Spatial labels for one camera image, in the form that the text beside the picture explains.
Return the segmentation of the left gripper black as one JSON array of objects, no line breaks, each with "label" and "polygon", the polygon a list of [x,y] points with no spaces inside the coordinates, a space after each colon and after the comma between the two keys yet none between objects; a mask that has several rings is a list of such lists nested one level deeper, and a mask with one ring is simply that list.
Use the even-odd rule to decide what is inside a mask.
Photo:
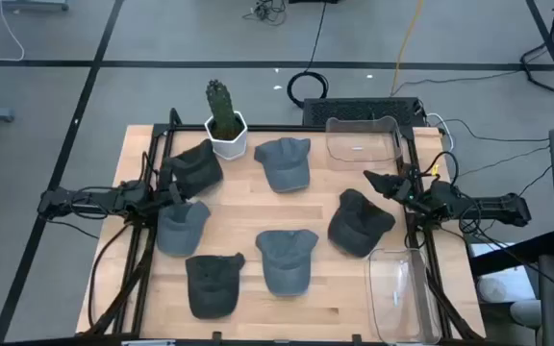
[{"label": "left gripper black", "polygon": [[183,204],[184,199],[181,195],[179,187],[175,182],[172,182],[166,189],[161,189],[153,192],[150,200],[144,205],[145,211],[159,211],[162,208],[173,204]]}]

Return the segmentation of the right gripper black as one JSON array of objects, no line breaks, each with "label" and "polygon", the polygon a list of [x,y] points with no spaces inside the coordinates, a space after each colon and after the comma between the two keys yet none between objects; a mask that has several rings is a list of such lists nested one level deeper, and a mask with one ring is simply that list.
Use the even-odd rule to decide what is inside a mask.
[{"label": "right gripper black", "polygon": [[414,193],[410,180],[396,177],[394,185],[390,174],[380,175],[369,170],[364,171],[367,180],[374,185],[376,192],[384,197],[390,197],[393,201],[413,211],[426,211],[426,206],[420,203]]}]

